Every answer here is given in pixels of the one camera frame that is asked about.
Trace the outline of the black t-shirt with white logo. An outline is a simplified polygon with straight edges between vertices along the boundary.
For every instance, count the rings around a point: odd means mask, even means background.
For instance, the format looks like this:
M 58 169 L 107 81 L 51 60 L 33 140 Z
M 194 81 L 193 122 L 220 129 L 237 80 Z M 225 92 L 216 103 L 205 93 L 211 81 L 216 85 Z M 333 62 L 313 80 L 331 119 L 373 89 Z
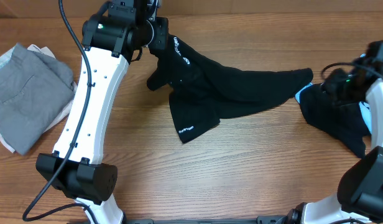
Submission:
M 221 119 L 248 116 L 284 104 L 313 79 L 310 68 L 258 72 L 226 67 L 174 35 L 168 37 L 166 49 L 149 51 L 158 62 L 147 87 L 152 91 L 164 85 L 172 87 L 170 111 L 184 144 L 219 125 Z

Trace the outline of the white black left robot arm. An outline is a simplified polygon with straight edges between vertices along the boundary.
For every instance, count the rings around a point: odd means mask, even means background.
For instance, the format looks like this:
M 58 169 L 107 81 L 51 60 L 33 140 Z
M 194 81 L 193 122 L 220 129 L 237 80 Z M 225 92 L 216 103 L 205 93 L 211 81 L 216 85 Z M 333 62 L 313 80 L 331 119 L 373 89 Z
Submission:
M 163 50 L 168 20 L 160 1 L 107 1 L 82 27 L 78 88 L 64 130 L 50 154 L 40 154 L 37 171 L 47 186 L 81 207 L 90 223 L 125 223 L 113 191 L 118 170 L 103 162 L 108 120 L 119 85 L 145 47 Z

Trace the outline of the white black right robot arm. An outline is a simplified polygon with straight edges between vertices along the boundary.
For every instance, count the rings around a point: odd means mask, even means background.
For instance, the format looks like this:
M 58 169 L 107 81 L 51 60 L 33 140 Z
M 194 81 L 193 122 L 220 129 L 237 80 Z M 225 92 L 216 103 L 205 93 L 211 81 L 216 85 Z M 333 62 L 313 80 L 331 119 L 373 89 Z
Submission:
M 296 93 L 306 122 L 339 139 L 358 158 L 337 192 L 301 203 L 270 223 L 383 223 L 383 40 L 348 64 L 332 63 L 323 83 Z

